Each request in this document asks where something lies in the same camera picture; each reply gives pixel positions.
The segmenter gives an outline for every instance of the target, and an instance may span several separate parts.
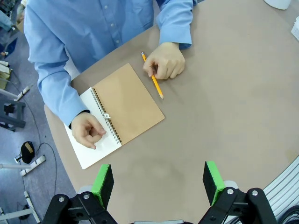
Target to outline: metal spiral binding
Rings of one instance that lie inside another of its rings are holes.
[[[108,128],[109,128],[110,132],[112,133],[113,137],[114,137],[115,140],[116,140],[116,143],[117,143],[117,144],[118,144],[118,143],[121,143],[121,139],[120,139],[120,137],[119,137],[117,131],[115,130],[115,128],[114,128],[112,122],[110,121],[110,119],[108,119],[108,118],[105,116],[105,114],[106,114],[106,110],[105,110],[105,108],[103,107],[103,104],[101,103],[101,100],[100,100],[100,98],[99,98],[97,92],[95,91],[94,88],[91,88],[91,92],[92,92],[92,94],[93,94],[93,98],[94,98],[96,104],[98,105],[98,108],[99,108],[101,114],[103,115],[103,118],[105,119],[106,124],[108,125]]]

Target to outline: finger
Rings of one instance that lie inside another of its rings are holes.
[[[167,66],[165,62],[158,62],[158,70],[155,77],[157,79],[164,79],[167,74]]]
[[[167,72],[166,72],[165,79],[167,79],[167,78],[170,77],[170,75],[173,73],[173,71],[175,70],[175,68],[176,68],[176,66],[174,65],[174,63],[168,62]]]
[[[175,78],[178,75],[178,72],[180,71],[181,67],[175,67],[173,72],[170,75],[170,78]]]
[[[95,136],[95,135],[97,135],[97,134],[98,134],[97,130],[95,130],[95,129],[92,127],[91,130],[89,131],[89,135],[91,135],[91,136]]]
[[[184,69],[185,69],[185,63],[183,63],[183,64],[181,65],[181,68],[180,68],[180,70],[178,71],[178,75],[181,74],[181,73],[184,71]]]
[[[151,59],[147,59],[143,65],[143,70],[145,70],[149,77],[151,77],[154,74],[154,69],[153,69],[153,62]]]
[[[79,142],[81,145],[87,147],[87,148],[92,148],[92,149],[96,149],[95,144],[89,142],[86,137],[83,136],[79,136],[77,139],[77,142]]]
[[[76,128],[72,128],[72,134],[74,138],[77,140],[80,136],[84,137],[88,135],[88,131],[84,126],[78,126]]]
[[[86,136],[86,140],[93,144],[100,141],[101,138],[102,138],[102,135],[99,135],[99,134],[97,134],[95,136],[91,136],[91,135]]]
[[[99,121],[95,118],[95,116],[90,116],[89,122],[93,126],[93,128],[98,132],[98,134],[100,135],[106,134],[106,131],[103,129],[103,126],[99,123]]]

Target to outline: green gripper pad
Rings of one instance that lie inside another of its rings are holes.
[[[99,199],[101,206],[107,209],[114,184],[112,169],[110,164],[103,164],[98,172],[92,187],[93,195]]]
[[[226,187],[214,161],[205,162],[202,180],[205,185],[209,203],[211,206],[213,206],[217,201],[220,193]]]

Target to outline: person's left hand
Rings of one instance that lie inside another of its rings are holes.
[[[165,42],[157,47],[146,59],[143,69],[149,77],[157,79],[175,78],[185,68],[185,59],[178,43]]]

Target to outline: person's right hand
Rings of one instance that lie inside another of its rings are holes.
[[[95,143],[106,134],[106,131],[95,116],[86,112],[78,114],[73,119],[71,132],[77,142],[92,149],[96,149]]]

